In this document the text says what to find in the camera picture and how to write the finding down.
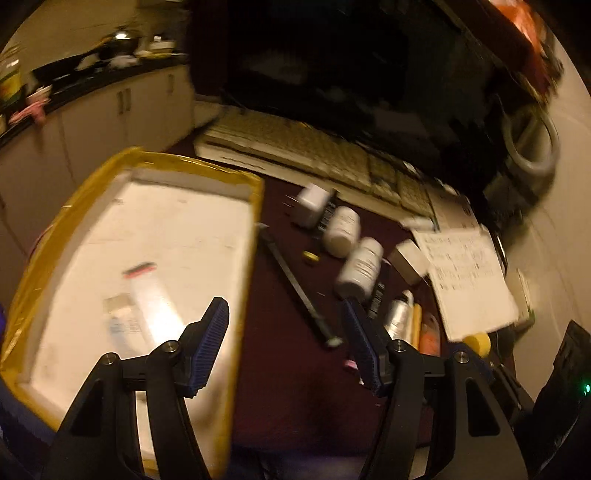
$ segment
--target wall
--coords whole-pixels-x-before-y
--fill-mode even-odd
[[[510,265],[525,272],[532,289],[536,322],[518,341],[515,364],[534,397],[552,371],[569,320],[591,332],[591,97],[559,44],[556,53],[565,72],[549,113],[560,137],[560,162],[550,192],[508,248]]]
[[[23,22],[6,48],[20,44],[22,71],[90,50],[131,20],[146,38],[175,18],[173,8],[137,8],[138,0],[46,0]]]

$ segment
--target beige keyboard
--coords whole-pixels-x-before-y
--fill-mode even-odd
[[[350,185],[433,217],[425,188],[418,180],[362,147],[302,122],[228,107],[200,141]]]

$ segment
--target black countertop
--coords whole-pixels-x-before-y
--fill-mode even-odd
[[[62,88],[61,90],[52,92],[50,98],[51,101],[45,106],[45,113],[50,114],[67,103],[73,102],[94,90],[99,90],[112,83],[121,82],[143,73],[175,67],[185,63],[187,63],[186,56],[174,56],[165,59],[142,59],[140,60],[140,64],[133,67],[90,73],[88,76],[80,78],[78,81]],[[32,125],[34,125],[34,121],[28,116],[19,123],[9,127],[2,135],[0,135],[0,149]]]

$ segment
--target white paper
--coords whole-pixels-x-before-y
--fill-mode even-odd
[[[429,276],[450,341],[493,332],[517,320],[517,305],[486,231],[413,234],[431,264]]]

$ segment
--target kitchen cabinet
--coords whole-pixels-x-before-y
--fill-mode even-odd
[[[25,255],[0,220],[0,304],[5,315],[25,268]]]
[[[49,226],[74,193],[58,115],[31,127],[0,150],[2,219],[24,251]]]
[[[193,129],[195,93],[187,66],[167,72],[167,101],[165,110],[168,134],[167,148],[186,137]]]
[[[77,186],[128,146],[124,86],[120,83],[86,95],[59,112]]]
[[[168,147],[165,110],[165,70],[141,75],[125,82],[125,122],[128,145],[159,152]]]

